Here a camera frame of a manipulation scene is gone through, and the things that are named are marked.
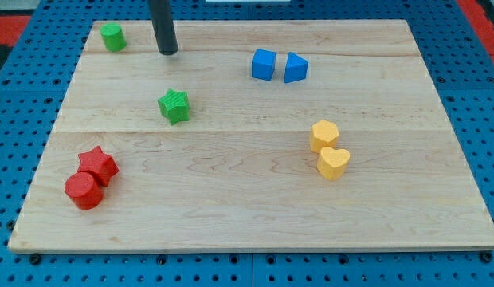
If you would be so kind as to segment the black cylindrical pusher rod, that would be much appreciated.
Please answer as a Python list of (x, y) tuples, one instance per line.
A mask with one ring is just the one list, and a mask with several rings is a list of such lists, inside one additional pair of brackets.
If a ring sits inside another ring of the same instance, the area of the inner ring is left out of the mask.
[(151, 22), (158, 50), (170, 56), (178, 52), (178, 42), (169, 0), (148, 0)]

